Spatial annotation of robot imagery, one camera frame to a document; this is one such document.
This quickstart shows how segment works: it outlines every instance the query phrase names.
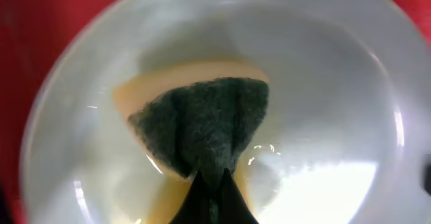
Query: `sponge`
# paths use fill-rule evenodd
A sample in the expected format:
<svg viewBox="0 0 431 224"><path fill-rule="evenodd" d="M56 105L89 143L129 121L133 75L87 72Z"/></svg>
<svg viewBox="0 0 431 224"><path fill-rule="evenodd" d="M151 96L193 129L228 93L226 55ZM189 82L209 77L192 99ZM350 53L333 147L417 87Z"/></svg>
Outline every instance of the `sponge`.
<svg viewBox="0 0 431 224"><path fill-rule="evenodd" d="M246 63L191 63L133 79L114 100L161 169L182 178L199 170L216 191L265 116L267 82Z"/></svg>

